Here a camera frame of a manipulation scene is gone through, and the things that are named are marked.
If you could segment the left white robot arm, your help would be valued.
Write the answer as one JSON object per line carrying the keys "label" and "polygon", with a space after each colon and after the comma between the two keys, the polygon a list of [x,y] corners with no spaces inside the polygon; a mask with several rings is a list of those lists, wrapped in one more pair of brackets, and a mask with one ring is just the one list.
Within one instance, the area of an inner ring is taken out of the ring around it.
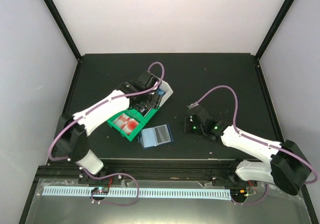
{"label": "left white robot arm", "polygon": [[90,149],[88,137],[114,115],[141,104],[150,92],[158,89],[162,80],[163,77],[145,72],[137,80],[118,85],[93,106],[73,115],[62,114],[58,119],[56,137],[48,149],[49,159],[74,162],[87,170],[95,183],[103,183],[107,179],[107,170]]}

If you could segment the blue card holder wallet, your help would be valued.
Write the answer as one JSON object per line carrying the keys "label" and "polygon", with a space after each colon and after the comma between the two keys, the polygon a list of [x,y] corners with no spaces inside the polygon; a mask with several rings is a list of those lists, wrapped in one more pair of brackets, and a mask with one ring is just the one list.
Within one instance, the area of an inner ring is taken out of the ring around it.
{"label": "blue card holder wallet", "polygon": [[153,148],[174,141],[168,124],[143,129],[138,135],[138,143],[143,149]]}

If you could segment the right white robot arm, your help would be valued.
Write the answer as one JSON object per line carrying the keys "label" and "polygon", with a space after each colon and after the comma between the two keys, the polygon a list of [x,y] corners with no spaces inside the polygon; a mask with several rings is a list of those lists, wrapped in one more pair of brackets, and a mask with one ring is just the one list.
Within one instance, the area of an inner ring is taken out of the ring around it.
{"label": "right white robot arm", "polygon": [[184,131],[257,159],[242,160],[236,168],[228,171],[227,179],[232,185],[256,180],[276,185],[287,194],[297,195],[311,174],[309,162],[295,142],[271,141],[236,130],[232,124],[215,121],[200,105],[188,108]]}

